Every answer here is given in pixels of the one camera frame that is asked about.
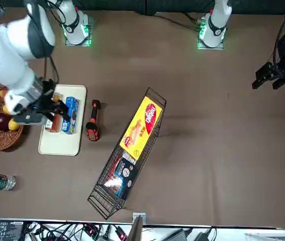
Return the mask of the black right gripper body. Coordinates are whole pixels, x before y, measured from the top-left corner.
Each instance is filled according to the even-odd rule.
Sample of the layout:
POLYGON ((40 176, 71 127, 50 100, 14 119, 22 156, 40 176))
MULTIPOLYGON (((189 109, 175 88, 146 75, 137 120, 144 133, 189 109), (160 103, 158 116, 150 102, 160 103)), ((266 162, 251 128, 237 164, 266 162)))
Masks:
POLYGON ((52 80, 43 80, 43 92, 39 99, 30 105, 32 111, 37 113, 55 112, 56 106, 53 101, 53 94, 56 83, 52 80))

